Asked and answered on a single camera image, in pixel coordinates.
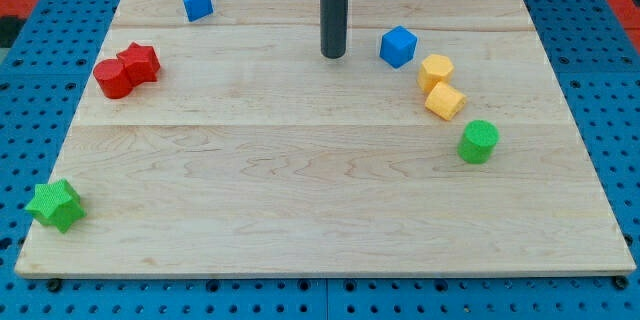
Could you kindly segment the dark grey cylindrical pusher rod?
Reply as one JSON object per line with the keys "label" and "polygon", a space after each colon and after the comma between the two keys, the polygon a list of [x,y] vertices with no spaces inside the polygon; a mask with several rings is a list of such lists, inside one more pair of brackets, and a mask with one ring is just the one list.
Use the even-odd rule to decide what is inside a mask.
{"label": "dark grey cylindrical pusher rod", "polygon": [[320,0],[321,53],[329,59],[346,52],[349,0]]}

